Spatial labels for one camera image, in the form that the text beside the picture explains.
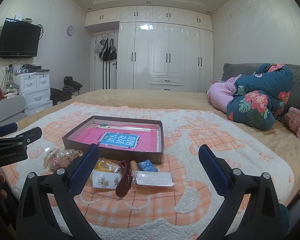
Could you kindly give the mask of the blue floral quilt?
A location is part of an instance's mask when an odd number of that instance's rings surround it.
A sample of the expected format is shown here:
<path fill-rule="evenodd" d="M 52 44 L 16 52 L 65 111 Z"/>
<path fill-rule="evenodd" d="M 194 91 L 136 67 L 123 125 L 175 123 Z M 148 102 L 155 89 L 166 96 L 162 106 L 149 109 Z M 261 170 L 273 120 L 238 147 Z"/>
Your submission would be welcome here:
<path fill-rule="evenodd" d="M 287 106 L 292 82 L 293 73 L 286 65 L 260 65 L 253 75 L 234 82 L 233 99 L 226 107 L 227 118 L 261 131 L 270 130 Z"/>

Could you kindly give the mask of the beige wavy hair comb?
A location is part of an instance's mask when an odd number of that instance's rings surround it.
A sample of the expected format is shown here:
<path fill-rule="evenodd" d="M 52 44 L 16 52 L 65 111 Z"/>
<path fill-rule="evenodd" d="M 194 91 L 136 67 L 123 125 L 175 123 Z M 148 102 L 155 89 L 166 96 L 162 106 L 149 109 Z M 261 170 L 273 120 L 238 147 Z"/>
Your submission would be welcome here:
<path fill-rule="evenodd" d="M 138 171 L 139 170 L 138 163 L 134 160 L 131 160 L 130 161 L 130 169 L 132 171 Z"/>

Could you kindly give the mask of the dark red hair claw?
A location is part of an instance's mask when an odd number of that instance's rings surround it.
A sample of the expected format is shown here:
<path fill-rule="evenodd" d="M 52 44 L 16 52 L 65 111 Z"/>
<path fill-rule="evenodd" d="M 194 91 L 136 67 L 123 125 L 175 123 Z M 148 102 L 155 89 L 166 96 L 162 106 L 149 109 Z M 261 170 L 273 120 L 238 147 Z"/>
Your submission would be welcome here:
<path fill-rule="evenodd" d="M 119 162 L 119 167 L 121 168 L 122 176 L 116 186 L 115 192 L 118 197 L 123 198 L 130 190 L 132 184 L 130 162 L 127 159 L 124 159 Z"/>

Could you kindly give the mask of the white door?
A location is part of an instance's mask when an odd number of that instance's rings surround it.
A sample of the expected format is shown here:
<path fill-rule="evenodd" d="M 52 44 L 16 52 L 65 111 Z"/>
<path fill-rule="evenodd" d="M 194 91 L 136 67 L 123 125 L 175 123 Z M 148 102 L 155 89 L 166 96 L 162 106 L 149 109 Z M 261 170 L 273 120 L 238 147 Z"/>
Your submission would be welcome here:
<path fill-rule="evenodd" d="M 96 52 L 102 39 L 113 40 L 117 49 L 119 31 L 112 30 L 103 33 L 93 33 L 90 59 L 90 90 L 117 89 L 117 59 L 103 61 Z"/>

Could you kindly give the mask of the blue packet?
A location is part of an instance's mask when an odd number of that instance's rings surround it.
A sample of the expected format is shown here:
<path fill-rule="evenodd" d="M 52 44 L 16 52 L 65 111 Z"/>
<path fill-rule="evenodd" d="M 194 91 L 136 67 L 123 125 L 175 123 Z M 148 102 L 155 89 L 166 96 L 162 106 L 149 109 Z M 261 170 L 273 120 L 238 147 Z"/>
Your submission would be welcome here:
<path fill-rule="evenodd" d="M 138 163 L 138 167 L 140 171 L 158 172 L 158 169 L 154 166 L 154 164 L 149 159 Z"/>

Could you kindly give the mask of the pink book in box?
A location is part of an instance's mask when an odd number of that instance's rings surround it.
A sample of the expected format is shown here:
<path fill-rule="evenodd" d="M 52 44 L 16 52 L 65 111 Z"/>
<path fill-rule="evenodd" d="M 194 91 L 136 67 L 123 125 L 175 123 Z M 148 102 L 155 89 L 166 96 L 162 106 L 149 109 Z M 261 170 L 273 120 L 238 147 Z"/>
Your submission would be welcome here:
<path fill-rule="evenodd" d="M 96 144 L 102 147 L 139 152 L 158 152 L 161 149 L 157 125 L 93 124 L 70 137 L 75 142 Z"/>

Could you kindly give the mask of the tan bed sheet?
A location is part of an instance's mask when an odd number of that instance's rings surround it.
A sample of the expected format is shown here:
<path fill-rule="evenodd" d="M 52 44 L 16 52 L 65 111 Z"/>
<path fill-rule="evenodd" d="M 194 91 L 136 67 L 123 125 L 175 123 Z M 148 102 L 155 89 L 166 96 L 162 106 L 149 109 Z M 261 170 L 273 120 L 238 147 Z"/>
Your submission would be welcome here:
<path fill-rule="evenodd" d="M 158 90 L 124 90 L 108 89 L 94 90 L 81 94 L 71 100 L 61 103 L 57 106 L 47 108 L 37 114 L 23 118 L 17 122 L 18 129 L 21 130 L 30 126 L 35 121 L 63 109 L 74 102 L 87 103 L 91 105 L 144 109 L 194 109 L 212 111 L 223 119 L 226 115 L 213 108 L 207 102 L 207 96 L 204 93 L 188 92 L 160 92 Z M 285 204 L 289 204 L 293 197 L 300 190 L 300 139 L 290 131 L 287 126 L 276 121 L 273 128 L 262 132 L 245 124 L 235 124 L 257 140 L 262 142 L 278 156 L 284 159 L 292 168 L 294 173 L 294 186 L 292 192 Z"/>

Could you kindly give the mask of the brown bag on floor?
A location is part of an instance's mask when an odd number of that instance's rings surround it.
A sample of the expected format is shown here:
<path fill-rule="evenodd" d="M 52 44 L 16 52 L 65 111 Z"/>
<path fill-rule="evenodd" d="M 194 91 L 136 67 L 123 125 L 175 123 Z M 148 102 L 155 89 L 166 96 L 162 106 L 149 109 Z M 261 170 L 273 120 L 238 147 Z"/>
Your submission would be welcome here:
<path fill-rule="evenodd" d="M 72 99 L 71 94 L 65 93 L 61 90 L 50 88 L 50 100 L 52 100 L 52 104 L 55 106 L 58 102 L 65 102 Z"/>

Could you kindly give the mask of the pale pink hair clip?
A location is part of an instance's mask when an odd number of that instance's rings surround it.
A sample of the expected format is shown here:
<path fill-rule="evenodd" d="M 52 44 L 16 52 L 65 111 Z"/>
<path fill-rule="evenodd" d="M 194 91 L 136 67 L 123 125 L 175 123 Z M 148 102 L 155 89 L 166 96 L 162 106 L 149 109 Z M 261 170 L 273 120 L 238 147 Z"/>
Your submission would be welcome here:
<path fill-rule="evenodd" d="M 49 168 L 51 171 L 55 171 L 60 168 L 61 161 L 59 158 L 60 150 L 58 148 L 47 147 L 44 150 L 44 162 L 43 167 Z"/>

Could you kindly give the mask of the dark clothes pile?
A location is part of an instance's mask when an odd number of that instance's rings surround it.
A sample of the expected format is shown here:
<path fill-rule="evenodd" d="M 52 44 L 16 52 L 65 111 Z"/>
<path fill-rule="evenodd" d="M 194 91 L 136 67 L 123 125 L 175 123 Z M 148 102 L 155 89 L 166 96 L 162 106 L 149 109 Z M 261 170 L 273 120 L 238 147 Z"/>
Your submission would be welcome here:
<path fill-rule="evenodd" d="M 74 81 L 73 77 L 66 76 L 64 78 L 63 92 L 71 94 L 71 95 L 74 95 L 75 93 L 77 93 L 77 95 L 79 95 L 82 87 L 83 87 L 82 84 L 80 84 L 77 81 Z"/>

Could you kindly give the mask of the pink quilt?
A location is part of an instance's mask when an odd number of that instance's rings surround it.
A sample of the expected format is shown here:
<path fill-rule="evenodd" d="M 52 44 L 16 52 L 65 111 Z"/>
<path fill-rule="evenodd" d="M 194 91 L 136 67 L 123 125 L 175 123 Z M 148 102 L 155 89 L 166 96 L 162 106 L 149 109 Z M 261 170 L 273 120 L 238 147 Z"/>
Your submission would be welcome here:
<path fill-rule="evenodd" d="M 239 74 L 237 77 L 231 77 L 225 82 L 218 81 L 212 84 L 207 91 L 207 100 L 213 107 L 226 113 L 227 105 L 233 100 L 233 94 L 237 91 L 235 82 L 242 75 Z"/>

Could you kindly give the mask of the white drawer cabinet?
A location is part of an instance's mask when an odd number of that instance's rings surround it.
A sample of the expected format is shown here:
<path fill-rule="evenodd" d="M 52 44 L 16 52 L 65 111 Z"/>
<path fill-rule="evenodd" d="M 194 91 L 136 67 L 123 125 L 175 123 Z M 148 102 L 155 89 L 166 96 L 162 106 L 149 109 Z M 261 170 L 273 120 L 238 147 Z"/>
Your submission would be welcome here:
<path fill-rule="evenodd" d="M 25 99 L 24 113 L 27 116 L 53 106 L 48 70 L 16 75 L 13 82 L 19 85 L 19 95 Z"/>

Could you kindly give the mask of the white earring card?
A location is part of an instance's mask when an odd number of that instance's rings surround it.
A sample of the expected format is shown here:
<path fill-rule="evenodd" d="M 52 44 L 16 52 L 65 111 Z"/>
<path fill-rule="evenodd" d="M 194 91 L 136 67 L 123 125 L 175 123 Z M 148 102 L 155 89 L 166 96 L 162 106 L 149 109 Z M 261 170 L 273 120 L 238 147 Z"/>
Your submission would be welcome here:
<path fill-rule="evenodd" d="M 92 172 L 92 184 L 97 189 L 115 190 L 122 176 L 120 173 L 103 172 L 94 170 Z"/>

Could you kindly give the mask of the orange white patterned blanket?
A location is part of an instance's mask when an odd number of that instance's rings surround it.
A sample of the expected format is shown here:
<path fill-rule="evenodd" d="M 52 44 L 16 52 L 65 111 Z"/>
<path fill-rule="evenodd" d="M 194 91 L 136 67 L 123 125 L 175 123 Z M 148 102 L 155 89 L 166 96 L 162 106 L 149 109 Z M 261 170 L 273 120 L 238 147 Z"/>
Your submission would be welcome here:
<path fill-rule="evenodd" d="M 124 198 L 113 190 L 94 189 L 89 181 L 75 202 L 102 239 L 195 239 L 209 224 L 223 198 L 213 188 L 198 159 L 206 144 L 230 167 L 245 174 L 267 172 L 280 203 L 294 186 L 291 167 L 257 139 L 210 111 L 138 109 L 74 102 L 51 113 L 34 126 L 42 129 L 40 140 L 28 148 L 28 159 L 2 168 L 6 181 L 20 197 L 29 172 L 48 174 L 45 149 L 63 148 L 63 137 L 93 115 L 159 120 L 163 124 L 164 150 L 161 172 L 172 175 L 171 188 L 133 186 Z"/>

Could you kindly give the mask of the purple wall clock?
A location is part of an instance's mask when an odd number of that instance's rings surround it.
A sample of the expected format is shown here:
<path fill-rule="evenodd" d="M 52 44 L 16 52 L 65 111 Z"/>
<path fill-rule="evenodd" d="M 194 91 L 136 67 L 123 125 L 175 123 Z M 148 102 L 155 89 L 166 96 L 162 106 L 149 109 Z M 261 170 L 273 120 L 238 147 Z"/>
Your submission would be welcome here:
<path fill-rule="evenodd" d="M 72 36 L 74 34 L 74 27 L 68 26 L 66 32 L 68 36 Z"/>

